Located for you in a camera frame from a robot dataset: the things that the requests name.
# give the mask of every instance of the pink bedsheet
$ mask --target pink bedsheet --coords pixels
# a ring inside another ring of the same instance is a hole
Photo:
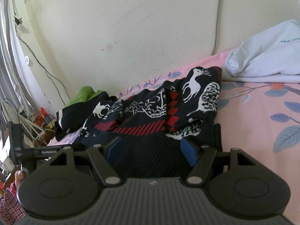
[[[165,80],[186,77],[191,68],[223,66],[228,52],[179,67],[116,94],[127,99]],[[239,147],[283,178],[291,189],[284,215],[300,224],[300,85],[223,82],[215,120],[221,124],[224,151]],[[59,143],[72,143],[79,132]]]

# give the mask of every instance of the white cable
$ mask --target white cable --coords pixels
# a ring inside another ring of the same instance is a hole
[[[216,46],[217,46],[217,38],[218,38],[218,21],[219,21],[219,11],[220,11],[220,5],[221,5],[221,0],[218,0],[218,8],[217,8],[217,17],[216,17],[216,27],[215,27],[215,31],[214,31],[214,47],[211,51],[211,56],[214,55]]]

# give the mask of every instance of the red object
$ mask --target red object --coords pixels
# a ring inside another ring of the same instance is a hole
[[[44,108],[40,108],[40,113],[43,115],[43,117],[46,117],[48,115],[48,113],[46,112],[46,110]]]

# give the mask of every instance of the checkered sleeve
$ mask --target checkered sleeve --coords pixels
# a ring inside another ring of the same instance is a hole
[[[0,201],[0,217],[7,225],[20,221],[26,215],[11,189],[12,186],[4,191],[4,197]]]

